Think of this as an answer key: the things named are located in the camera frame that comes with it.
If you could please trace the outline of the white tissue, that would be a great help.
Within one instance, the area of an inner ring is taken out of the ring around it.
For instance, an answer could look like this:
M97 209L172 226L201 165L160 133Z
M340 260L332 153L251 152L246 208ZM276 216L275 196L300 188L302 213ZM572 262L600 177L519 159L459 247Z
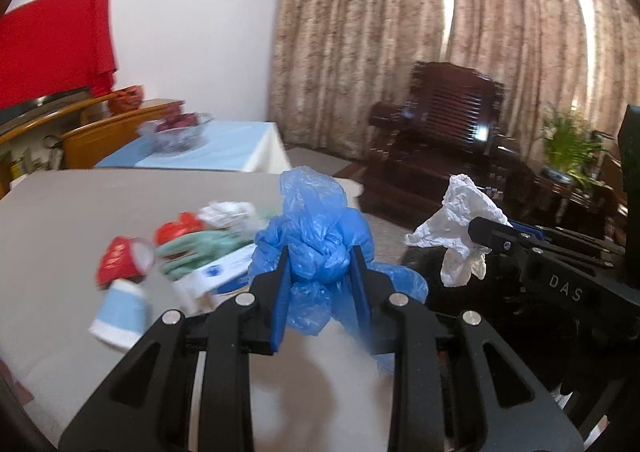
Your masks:
M405 244L410 247L446 248L440 268L443 286L465 286L472 274L480 280L485 277L485 256L490 249L474 243L469 236L469 225L476 217L511 227L503 211L469 176L453 175L442 198L442 207L405 235Z

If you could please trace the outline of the blue plastic bag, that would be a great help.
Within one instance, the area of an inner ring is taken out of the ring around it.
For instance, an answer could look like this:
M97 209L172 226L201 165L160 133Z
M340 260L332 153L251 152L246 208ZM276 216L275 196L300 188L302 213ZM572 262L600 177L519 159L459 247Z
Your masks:
M316 336L335 319L349 334L357 333L349 279L355 247L367 268L386 274L397 293L426 301L427 284L418 272L373 260L369 225L358 209L347 205L346 193L334 179L308 167L294 168L280 175L280 191L283 214L257 233L248 269L255 279L276 270L281 254L288 253L290 270L277 294L268 354L278 351L287 326Z

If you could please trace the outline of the dark wooden side table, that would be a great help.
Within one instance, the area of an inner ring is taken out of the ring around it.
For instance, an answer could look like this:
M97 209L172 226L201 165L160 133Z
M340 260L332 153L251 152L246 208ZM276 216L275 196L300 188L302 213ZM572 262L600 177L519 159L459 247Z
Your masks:
M567 186L530 169L511 172L506 179L503 209L510 219L561 228L597 240L612 238L625 245L627 216L610 186L593 184L590 192Z

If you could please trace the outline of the white blue medicine box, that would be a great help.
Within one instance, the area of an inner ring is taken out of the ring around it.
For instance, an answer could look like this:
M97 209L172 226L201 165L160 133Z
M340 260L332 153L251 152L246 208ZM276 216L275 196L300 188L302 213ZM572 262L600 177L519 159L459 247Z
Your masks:
M255 244L248 244L172 283L181 309L187 316L215 310L250 284L248 268Z

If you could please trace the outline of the potted green plant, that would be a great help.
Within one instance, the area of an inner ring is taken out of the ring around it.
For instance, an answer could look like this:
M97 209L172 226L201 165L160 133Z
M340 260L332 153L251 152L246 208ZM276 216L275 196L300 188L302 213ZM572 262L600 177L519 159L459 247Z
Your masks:
M603 134L575 111L548 106L539 139L544 166L541 175L561 186L591 194L594 168L603 148Z

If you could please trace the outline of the green rubber glove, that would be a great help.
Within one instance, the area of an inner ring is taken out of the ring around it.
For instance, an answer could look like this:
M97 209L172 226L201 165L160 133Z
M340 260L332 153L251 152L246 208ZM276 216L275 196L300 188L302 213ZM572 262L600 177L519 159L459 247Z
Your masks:
M157 246L155 253L163 261L160 273L171 281L177 281L248 244L250 240L233 232L204 230L178 236Z

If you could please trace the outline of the small crumpled white paper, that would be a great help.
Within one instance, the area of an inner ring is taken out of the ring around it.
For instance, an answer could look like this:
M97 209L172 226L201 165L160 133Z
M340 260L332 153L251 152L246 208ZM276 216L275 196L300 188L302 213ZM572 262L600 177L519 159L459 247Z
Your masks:
M216 230L255 232L260 229L256 209L249 202L210 202L196 216Z

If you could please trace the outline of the red crumpled wrapper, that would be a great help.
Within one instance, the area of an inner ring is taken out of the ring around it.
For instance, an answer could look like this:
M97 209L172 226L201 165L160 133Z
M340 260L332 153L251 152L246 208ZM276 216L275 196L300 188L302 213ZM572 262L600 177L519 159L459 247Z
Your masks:
M176 220L168 221L155 230L154 243L161 246L180 236L201 232L204 229L204 222L198 219L194 212L180 212Z

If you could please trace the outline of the red paper cup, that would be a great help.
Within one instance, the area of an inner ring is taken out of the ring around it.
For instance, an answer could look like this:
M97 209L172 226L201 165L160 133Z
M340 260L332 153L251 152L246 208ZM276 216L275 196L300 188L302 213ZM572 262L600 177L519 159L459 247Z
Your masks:
M116 236L100 259L96 286L107 288L119 279L141 280L149 274L154 261L154 248L145 240Z

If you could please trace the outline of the light blue tablecloth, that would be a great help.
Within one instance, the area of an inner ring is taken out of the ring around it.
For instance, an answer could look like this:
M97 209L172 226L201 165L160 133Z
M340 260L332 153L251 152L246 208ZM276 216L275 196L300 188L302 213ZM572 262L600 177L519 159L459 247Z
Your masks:
M194 149L177 154L153 154L151 142L137 138L104 157L95 168L146 168L261 172L280 175L291 169L274 123L223 122L204 127Z

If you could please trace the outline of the floral beige curtain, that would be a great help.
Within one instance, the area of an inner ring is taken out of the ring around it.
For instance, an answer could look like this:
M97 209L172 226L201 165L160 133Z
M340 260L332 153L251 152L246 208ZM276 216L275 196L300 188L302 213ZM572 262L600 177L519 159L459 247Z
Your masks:
M416 62L500 82L500 127L536 160L549 108L612 134L638 102L639 0L280 0L269 116L288 143L363 156L370 107L404 100Z

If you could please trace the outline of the red apple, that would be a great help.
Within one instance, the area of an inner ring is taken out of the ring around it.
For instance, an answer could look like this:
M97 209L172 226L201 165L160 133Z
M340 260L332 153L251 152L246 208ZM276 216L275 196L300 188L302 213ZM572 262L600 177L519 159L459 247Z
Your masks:
M171 129L197 127L200 124L198 116L195 113L180 113L166 115L156 126L156 132L162 132Z

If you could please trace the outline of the wooden tv cabinet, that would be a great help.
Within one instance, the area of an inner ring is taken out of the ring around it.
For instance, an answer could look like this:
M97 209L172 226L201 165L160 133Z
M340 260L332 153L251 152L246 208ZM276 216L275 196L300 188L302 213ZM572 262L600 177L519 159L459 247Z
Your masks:
M168 108L176 110L184 103L183 100L174 99L143 100L140 108L135 111L120 115L110 113L100 120L89 120L88 108L103 102L107 104L114 92L64 104L62 108L42 114L32 110L26 117L18 116L1 125L1 144L9 143L54 120L78 113L80 125L63 132L58 138L63 151L64 165L68 169L88 169L107 155L136 140L139 137L137 128L142 123L147 120L160 120Z

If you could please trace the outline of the red basket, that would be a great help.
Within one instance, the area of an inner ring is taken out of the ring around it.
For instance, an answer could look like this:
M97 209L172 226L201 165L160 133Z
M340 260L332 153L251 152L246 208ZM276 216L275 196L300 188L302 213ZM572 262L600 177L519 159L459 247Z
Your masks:
M108 100L107 107L112 115L120 115L137 110L142 105L142 101L142 86L129 86L115 91L114 96Z

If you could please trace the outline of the red cloth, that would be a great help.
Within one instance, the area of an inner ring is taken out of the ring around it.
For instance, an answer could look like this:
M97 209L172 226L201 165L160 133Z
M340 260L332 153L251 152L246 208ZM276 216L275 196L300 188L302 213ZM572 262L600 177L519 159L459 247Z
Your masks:
M1 18L1 106L87 88L109 94L117 71L110 0L34 0Z

